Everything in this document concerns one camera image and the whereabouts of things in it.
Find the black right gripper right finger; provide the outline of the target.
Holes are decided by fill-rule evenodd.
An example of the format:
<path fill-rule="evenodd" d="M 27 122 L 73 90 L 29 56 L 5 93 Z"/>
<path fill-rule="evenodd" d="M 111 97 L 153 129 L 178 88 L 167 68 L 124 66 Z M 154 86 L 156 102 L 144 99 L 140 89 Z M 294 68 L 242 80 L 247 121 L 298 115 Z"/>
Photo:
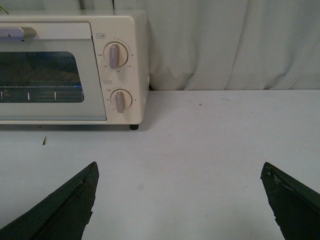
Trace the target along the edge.
<path fill-rule="evenodd" d="M 269 162 L 260 179 L 284 239 L 318 240 L 320 194 Z"/>

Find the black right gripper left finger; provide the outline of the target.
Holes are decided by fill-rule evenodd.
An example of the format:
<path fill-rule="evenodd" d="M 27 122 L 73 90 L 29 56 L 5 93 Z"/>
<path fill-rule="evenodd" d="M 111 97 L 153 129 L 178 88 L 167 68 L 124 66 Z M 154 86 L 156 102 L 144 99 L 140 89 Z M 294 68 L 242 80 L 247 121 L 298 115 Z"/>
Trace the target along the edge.
<path fill-rule="evenodd" d="M 80 240 L 92 216 L 99 179 L 92 162 L 0 230 L 2 240 Z"/>

